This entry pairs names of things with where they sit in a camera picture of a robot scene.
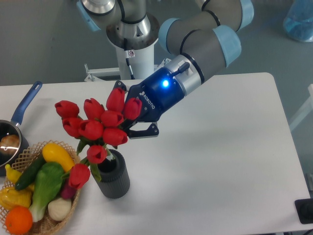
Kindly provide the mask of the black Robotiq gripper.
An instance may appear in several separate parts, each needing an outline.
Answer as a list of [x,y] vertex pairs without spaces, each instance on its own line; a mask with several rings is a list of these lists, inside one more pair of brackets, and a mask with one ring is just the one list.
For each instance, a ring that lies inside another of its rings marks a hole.
[[151,122],[146,130],[131,130],[137,124],[135,120],[126,120],[120,127],[127,136],[134,139],[154,138],[159,135],[156,121],[161,115],[184,98],[184,92],[174,76],[180,71],[171,72],[167,68],[160,68],[152,75],[132,85],[129,89],[122,81],[115,82],[113,94],[127,94],[127,100],[139,98],[142,102],[141,114],[138,122]]

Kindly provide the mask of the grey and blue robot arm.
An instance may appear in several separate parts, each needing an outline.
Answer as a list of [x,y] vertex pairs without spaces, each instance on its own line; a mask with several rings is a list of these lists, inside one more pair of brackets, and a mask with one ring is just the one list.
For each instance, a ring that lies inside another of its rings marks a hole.
[[159,134],[157,121],[241,54],[237,32],[251,23],[249,0],[199,0],[200,13],[159,24],[143,0],[80,0],[77,7],[92,31],[103,30],[115,47],[122,80],[115,86],[142,102],[141,114],[122,128],[131,139]]

